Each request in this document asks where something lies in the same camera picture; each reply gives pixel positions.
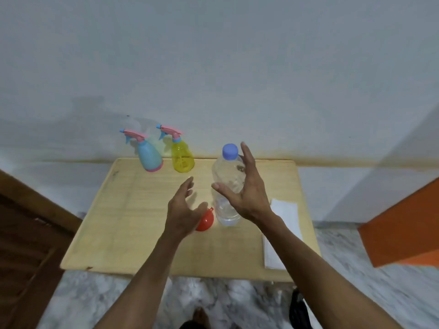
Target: floor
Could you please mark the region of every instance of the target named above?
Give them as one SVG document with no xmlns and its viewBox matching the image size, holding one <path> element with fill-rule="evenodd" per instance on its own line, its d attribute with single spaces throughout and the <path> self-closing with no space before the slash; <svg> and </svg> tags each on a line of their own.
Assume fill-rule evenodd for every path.
<svg viewBox="0 0 439 329">
<path fill-rule="evenodd" d="M 323 258 L 377 302 L 404 328 L 439 328 L 439 270 L 428 267 L 371 266 L 354 229 L 317 229 Z M 67 271 L 38 329 L 92 328 L 128 280 Z M 291 328 L 288 306 L 292 286 L 243 280 L 168 279 L 155 327 L 178 328 L 201 305 L 213 329 Z M 314 329 L 321 328 L 311 315 Z"/>
</svg>

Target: wooden table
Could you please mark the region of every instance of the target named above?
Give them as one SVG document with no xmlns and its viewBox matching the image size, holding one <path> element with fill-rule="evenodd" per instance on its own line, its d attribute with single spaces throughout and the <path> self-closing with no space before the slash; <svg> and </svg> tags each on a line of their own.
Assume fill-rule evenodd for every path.
<svg viewBox="0 0 439 329">
<path fill-rule="evenodd" d="M 76 233 L 61 267 L 112 274 L 135 274 L 153 250 L 165 226 L 168 201 L 180 184 L 194 177 L 191 206 L 213 205 L 211 167 L 215 160 L 196 159 L 189 173 L 176 172 L 170 159 L 148 173 L 137 158 L 119 158 Z M 292 160 L 257 160 L 268 198 L 296 202 L 303 240 L 320 254 L 313 225 Z M 264 268 L 262 234 L 241 219 L 234 227 L 217 220 L 180 244 L 171 275 L 291 282 L 287 271 Z"/>
</svg>

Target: white tissue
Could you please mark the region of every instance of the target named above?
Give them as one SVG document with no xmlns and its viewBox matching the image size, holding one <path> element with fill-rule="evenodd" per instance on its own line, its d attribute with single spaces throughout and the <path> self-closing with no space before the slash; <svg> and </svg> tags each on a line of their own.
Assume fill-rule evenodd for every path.
<svg viewBox="0 0 439 329">
<path fill-rule="evenodd" d="M 295 234 L 300 240 L 302 240 L 302 233 L 299 228 L 299 214 L 297 213 L 297 203 L 290 203 L 279 201 L 277 199 L 271 200 L 271 210 L 282 218 L 288 229 Z M 280 269 L 286 270 L 281 259 L 278 257 L 273 249 L 273 246 L 269 243 L 264 236 L 264 265 L 268 269 Z"/>
</svg>

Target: pink bottle base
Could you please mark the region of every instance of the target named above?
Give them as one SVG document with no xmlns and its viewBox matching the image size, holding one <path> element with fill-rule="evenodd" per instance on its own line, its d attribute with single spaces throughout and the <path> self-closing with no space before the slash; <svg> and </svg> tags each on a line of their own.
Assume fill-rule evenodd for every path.
<svg viewBox="0 0 439 329">
<path fill-rule="evenodd" d="M 147 169 L 146 169 L 146 171 L 147 171 L 147 172 L 156 172 L 156 171 L 158 171 L 159 169 L 161 169 L 161 168 L 162 168 L 162 166 L 163 166 L 163 160 L 162 160 L 162 163 L 160 164 L 160 166 L 159 166 L 159 167 L 157 167 L 157 168 L 154 168 L 154 169 L 152 169 L 152 170 L 147 170 Z"/>
</svg>

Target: plastic water bottle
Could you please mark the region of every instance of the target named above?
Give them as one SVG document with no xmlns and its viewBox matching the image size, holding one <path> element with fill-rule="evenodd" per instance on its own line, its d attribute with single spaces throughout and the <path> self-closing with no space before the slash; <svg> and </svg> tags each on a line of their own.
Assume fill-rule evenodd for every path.
<svg viewBox="0 0 439 329">
<path fill-rule="evenodd" d="M 239 193 L 244 187 L 245 168 L 238 147 L 226 144 L 222 147 L 222 156 L 212 166 L 213 180 L 228 186 L 234 193 Z M 230 205 L 228 199 L 214 190 L 215 213 L 218 221 L 225 226 L 238 223 L 241 216 Z"/>
</svg>

